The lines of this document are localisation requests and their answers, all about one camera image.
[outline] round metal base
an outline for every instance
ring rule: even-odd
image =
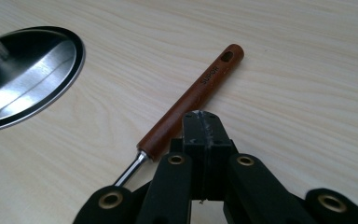
[[[80,38],[59,27],[3,35],[9,56],[0,62],[0,129],[27,119],[60,97],[85,60]]]

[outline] metal grommet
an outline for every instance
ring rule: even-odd
[[[328,195],[328,194],[322,194],[318,196],[318,201],[321,205],[323,205],[325,208],[337,212],[337,213],[344,213],[347,211],[347,205],[343,203],[340,199]]]
[[[251,166],[251,165],[255,164],[255,161],[252,160],[252,158],[247,157],[247,156],[238,157],[237,162],[244,166]]]
[[[168,162],[173,165],[179,165],[185,162],[185,158],[182,156],[174,155],[168,158]]]
[[[104,194],[98,201],[98,205],[103,209],[110,209],[117,207],[121,202],[123,202],[123,195],[115,190]]]

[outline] wooden table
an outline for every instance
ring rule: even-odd
[[[0,131],[0,223],[71,223],[231,43],[245,59],[204,110],[290,192],[358,204],[358,0],[0,0],[0,35],[44,25],[78,34],[87,59],[57,102]],[[221,203],[193,202],[192,223],[225,222]]]

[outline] wood grain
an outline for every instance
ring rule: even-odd
[[[57,102],[0,131],[0,223],[72,222],[232,43],[245,59],[205,109],[289,191],[358,204],[358,0],[0,0],[0,35],[42,25],[78,34],[87,59]],[[225,223],[222,204],[194,202],[192,223]]]

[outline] brown handle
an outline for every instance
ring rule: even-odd
[[[138,143],[138,149],[146,152],[153,161],[158,160],[171,138],[181,130],[182,116],[186,112],[200,109],[243,56],[240,46],[228,46]]]

